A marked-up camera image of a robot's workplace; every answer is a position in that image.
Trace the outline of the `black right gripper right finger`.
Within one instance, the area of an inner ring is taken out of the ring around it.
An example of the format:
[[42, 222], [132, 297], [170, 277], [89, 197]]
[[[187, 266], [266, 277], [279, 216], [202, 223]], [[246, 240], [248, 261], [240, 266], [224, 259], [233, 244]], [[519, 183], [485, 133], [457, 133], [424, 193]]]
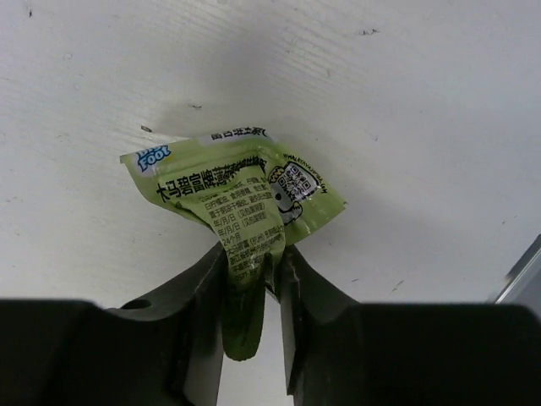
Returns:
[[540, 402], [540, 322], [523, 306], [360, 303], [293, 246], [276, 274], [296, 405]]

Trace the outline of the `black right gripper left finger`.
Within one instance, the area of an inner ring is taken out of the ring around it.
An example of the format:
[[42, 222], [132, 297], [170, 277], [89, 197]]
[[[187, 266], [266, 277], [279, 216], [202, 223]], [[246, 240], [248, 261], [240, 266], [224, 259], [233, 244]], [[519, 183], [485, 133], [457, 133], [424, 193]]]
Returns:
[[1, 303], [4, 405], [214, 405], [227, 258], [198, 262], [117, 309], [83, 300]]

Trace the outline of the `green snack packet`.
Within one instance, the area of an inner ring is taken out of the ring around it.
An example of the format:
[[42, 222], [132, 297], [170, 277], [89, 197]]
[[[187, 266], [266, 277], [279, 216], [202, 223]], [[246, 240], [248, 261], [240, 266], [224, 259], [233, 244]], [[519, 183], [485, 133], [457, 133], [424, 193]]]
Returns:
[[265, 295], [280, 293], [286, 248], [324, 227], [346, 201], [261, 127], [152, 146], [120, 157], [152, 204], [210, 229], [227, 256], [221, 331], [226, 356], [253, 358]]

